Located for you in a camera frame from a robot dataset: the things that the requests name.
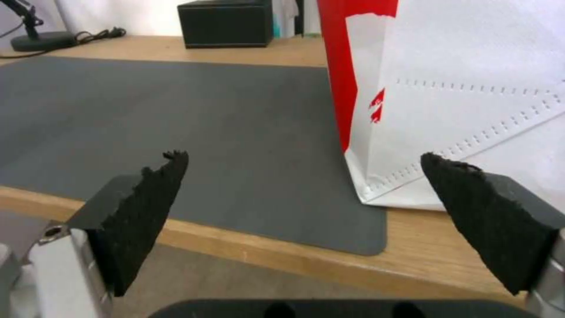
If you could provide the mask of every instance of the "gray desk mat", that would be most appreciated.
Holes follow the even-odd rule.
[[[0,67],[0,184],[86,200],[190,164],[170,217],[361,255],[386,246],[338,141],[327,70],[38,57]]]

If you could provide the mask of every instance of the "white paper bag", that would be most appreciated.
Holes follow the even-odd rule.
[[[362,202],[443,209],[429,151],[565,212],[565,2],[319,0],[342,149]]]

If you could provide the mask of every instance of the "black storage box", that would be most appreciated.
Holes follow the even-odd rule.
[[[187,48],[265,47],[273,38],[271,0],[198,0],[178,9]]]

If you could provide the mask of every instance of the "black cable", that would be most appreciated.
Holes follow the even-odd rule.
[[[5,36],[7,36],[7,35],[10,35],[10,34],[14,33],[14,32],[17,31],[19,28],[21,28],[22,25],[24,25],[24,22],[23,22],[23,21],[22,21],[20,24],[18,24],[18,26],[16,26],[15,28],[13,28],[13,29],[11,29],[11,30],[9,30],[9,31],[6,31],[6,32],[4,32],[4,33],[2,33],[2,34],[0,35],[0,38],[3,38],[3,37],[5,37]]]
[[[105,29],[104,31],[100,31],[99,33],[92,35],[92,33],[87,31],[79,32],[75,35],[75,40],[79,45],[90,43],[92,41],[101,40],[103,38],[115,38],[115,37],[123,37],[126,34],[124,28],[116,28],[114,27],[111,31]]]
[[[126,30],[124,28],[116,28],[114,27],[112,30],[108,30],[105,29],[103,31],[100,31],[99,33],[92,35],[92,33],[87,32],[87,31],[81,31],[77,34],[75,34],[75,41],[77,45],[83,45],[83,44],[87,44],[90,43],[92,41],[97,41],[97,40],[102,40],[104,38],[116,38],[116,37],[123,37],[126,34]],[[43,55],[52,51],[56,51],[55,50],[47,50],[47,51],[39,51],[39,52],[34,52],[34,53],[30,53],[30,54],[24,54],[24,55],[0,55],[0,59],[15,59],[15,58],[26,58],[26,57],[35,57],[38,55]]]

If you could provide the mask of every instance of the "red stripe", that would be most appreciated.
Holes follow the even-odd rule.
[[[333,103],[343,151],[349,147],[351,120],[357,97],[357,84],[345,18],[365,13],[395,17],[397,6],[398,0],[318,0]]]

